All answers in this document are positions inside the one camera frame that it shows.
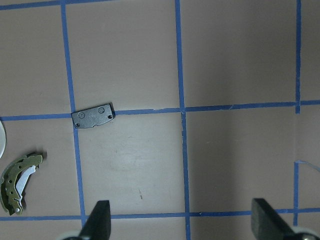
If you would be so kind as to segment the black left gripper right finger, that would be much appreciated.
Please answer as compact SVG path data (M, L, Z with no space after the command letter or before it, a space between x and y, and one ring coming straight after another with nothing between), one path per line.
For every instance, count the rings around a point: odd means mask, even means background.
M251 231L256 240L300 239L264 198L251 201Z

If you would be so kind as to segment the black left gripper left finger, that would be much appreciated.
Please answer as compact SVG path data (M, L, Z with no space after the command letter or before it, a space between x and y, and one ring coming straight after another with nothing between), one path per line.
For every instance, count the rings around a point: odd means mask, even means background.
M109 240L111 209L109 200L99 200L93 208L78 238L81 240Z

